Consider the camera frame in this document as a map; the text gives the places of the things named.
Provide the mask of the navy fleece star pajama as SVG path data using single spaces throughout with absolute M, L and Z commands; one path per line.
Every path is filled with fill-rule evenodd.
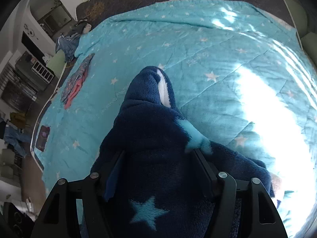
M 148 66 L 131 81 L 91 170 L 120 159 L 104 184 L 103 225 L 111 237 L 203 237 L 214 224 L 215 199 L 195 168 L 198 149 L 215 169 L 237 180 L 258 178 L 273 197 L 265 164 L 203 136 L 178 110 L 166 73 Z

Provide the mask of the folded floral pink clothes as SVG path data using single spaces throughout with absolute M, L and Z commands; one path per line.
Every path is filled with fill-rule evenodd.
M 88 55 L 79 65 L 77 71 L 75 71 L 74 74 L 71 75 L 70 79 L 68 79 L 61 95 L 61 103 L 63 104 L 65 110 L 70 108 L 73 99 L 77 96 L 83 86 L 83 83 L 88 75 L 90 62 L 94 55 L 95 53 Z

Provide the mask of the pile of denim clothes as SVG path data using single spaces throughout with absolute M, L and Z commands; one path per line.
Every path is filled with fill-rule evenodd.
M 92 25 L 86 20 L 81 20 L 73 25 L 69 32 L 65 35 L 60 35 L 55 43 L 55 53 L 60 50 L 64 53 L 65 62 L 74 60 L 74 54 L 78 48 L 79 40 L 82 35 L 89 33 Z

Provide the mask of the small dark booklet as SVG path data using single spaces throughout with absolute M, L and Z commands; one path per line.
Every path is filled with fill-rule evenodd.
M 42 125 L 39 130 L 38 138 L 35 143 L 35 147 L 44 152 L 46 143 L 50 134 L 50 127 Z

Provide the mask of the turquoise star quilt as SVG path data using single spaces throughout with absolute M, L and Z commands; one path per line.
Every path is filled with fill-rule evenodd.
M 207 138 L 263 161 L 285 188 L 279 214 L 289 237 L 316 219 L 316 69 L 296 29 L 246 2 L 180 0 L 107 18 L 81 36 L 88 77 L 69 109 L 58 91 L 40 121 L 51 132 L 46 191 L 88 174 L 132 79 L 165 71 L 177 107 Z

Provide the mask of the white shelf rack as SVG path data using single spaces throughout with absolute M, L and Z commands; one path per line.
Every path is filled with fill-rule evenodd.
M 54 73 L 36 61 L 32 66 L 32 71 L 35 72 L 45 83 L 50 84 L 54 78 Z

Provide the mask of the green pillow left side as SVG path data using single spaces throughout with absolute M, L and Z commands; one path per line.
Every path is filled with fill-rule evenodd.
M 63 50 L 59 50 L 46 64 L 46 67 L 50 69 L 54 75 L 59 79 L 62 75 L 64 66 L 66 64 L 66 57 Z

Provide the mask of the green pillow near curtain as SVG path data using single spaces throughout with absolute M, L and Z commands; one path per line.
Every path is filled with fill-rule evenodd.
M 307 33 L 301 38 L 301 43 L 304 51 L 310 59 L 316 64 L 317 62 L 317 34 L 313 32 Z

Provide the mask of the green pillow at headboard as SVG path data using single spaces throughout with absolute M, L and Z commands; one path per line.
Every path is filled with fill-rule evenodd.
M 284 0 L 295 23 L 299 36 L 302 38 L 307 34 L 308 19 L 304 8 L 294 0 Z

